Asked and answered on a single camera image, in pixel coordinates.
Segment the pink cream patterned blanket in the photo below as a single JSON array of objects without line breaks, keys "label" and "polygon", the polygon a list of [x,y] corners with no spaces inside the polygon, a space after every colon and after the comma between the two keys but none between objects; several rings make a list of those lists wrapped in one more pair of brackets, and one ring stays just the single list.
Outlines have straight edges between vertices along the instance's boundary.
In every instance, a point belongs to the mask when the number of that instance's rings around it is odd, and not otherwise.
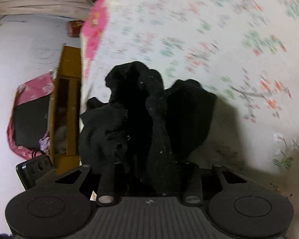
[{"label": "pink cream patterned blanket", "polygon": [[82,77],[87,80],[95,53],[109,19],[106,0],[96,0],[80,32]]}]

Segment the black pants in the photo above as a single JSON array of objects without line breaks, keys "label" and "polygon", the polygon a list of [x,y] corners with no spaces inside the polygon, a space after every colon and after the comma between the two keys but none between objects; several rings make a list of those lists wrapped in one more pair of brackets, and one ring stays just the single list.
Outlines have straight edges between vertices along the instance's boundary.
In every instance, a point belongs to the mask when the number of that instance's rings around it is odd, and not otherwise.
[{"label": "black pants", "polygon": [[81,114],[81,162],[95,174],[118,164],[132,195],[170,195],[208,136],[216,95],[192,79],[164,88],[160,73],[141,62],[115,66],[105,84],[109,101],[92,97]]}]

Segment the white floral bed sheet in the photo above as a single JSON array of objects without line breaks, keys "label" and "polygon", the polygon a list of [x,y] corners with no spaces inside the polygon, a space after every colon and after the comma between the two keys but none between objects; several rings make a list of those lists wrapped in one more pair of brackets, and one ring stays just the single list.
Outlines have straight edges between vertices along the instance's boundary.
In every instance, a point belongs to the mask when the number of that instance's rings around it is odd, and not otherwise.
[{"label": "white floral bed sheet", "polygon": [[240,169],[294,207],[299,238],[299,0],[106,0],[109,19],[81,101],[108,101],[105,77],[141,61],[165,87],[194,79],[219,101],[194,160]]}]

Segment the cream curtain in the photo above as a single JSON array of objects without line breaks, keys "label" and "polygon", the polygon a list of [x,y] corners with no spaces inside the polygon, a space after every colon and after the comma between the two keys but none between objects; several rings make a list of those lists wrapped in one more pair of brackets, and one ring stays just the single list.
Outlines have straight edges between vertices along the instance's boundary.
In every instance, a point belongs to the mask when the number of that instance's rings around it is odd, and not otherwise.
[{"label": "cream curtain", "polygon": [[0,0],[0,16],[42,14],[86,20],[90,0]]}]

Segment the pink floral bag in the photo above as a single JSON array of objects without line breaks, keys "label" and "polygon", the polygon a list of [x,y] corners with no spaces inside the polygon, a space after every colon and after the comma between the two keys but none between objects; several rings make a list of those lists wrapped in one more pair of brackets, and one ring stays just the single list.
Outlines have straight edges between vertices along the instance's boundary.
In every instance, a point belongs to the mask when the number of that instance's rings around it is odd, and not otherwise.
[{"label": "pink floral bag", "polygon": [[50,73],[42,74],[18,86],[6,130],[8,145],[18,156],[29,160],[32,151],[48,130],[50,95],[54,84]]}]

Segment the yellow wooden bedside shelf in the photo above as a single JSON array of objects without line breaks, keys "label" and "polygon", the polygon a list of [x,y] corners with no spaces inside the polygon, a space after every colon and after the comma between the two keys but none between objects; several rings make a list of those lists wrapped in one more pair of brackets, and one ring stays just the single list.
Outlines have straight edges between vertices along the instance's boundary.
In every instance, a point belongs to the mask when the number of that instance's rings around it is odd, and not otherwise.
[{"label": "yellow wooden bedside shelf", "polygon": [[58,175],[79,166],[81,51],[63,46],[50,97],[49,156]]}]

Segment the red printed bag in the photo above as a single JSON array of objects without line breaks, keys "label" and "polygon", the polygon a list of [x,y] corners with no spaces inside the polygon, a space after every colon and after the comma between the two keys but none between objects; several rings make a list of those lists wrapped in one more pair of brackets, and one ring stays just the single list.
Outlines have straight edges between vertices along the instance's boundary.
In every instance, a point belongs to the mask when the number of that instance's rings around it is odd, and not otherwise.
[{"label": "red printed bag", "polygon": [[81,28],[85,22],[81,20],[71,20],[67,24],[67,35],[69,37],[78,38],[80,36]]}]

